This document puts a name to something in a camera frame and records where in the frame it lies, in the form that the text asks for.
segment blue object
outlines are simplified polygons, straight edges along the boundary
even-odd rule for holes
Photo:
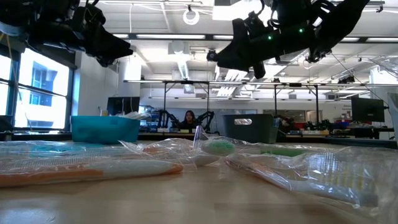
[[[139,120],[117,116],[72,116],[72,139],[98,144],[136,142],[139,125]]]

